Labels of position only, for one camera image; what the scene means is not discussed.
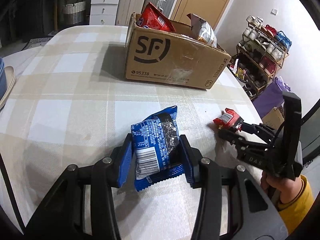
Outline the yellow sleeve forearm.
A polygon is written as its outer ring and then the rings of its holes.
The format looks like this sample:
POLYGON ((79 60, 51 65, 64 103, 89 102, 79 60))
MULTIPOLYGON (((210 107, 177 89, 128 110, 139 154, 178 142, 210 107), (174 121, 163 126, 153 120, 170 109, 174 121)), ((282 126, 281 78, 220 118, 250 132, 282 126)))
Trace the yellow sleeve forearm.
POLYGON ((310 183, 304 175, 301 175, 300 178, 302 187, 299 194, 289 203, 283 204, 279 200, 276 205, 289 235, 299 226, 313 205, 310 183))

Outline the person's right hand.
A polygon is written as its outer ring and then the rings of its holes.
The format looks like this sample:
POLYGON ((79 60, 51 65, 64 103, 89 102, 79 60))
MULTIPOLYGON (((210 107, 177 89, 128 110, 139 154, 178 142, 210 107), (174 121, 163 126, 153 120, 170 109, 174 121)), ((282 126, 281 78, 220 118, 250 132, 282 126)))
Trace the person's right hand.
POLYGON ((287 178, 278 178, 272 176, 266 171, 262 172, 261 177, 261 187, 265 192, 267 192, 269 187, 273 187, 280 192, 280 201, 283 204, 287 204, 294 200, 302 188, 302 180, 300 177, 297 177, 295 180, 287 178))

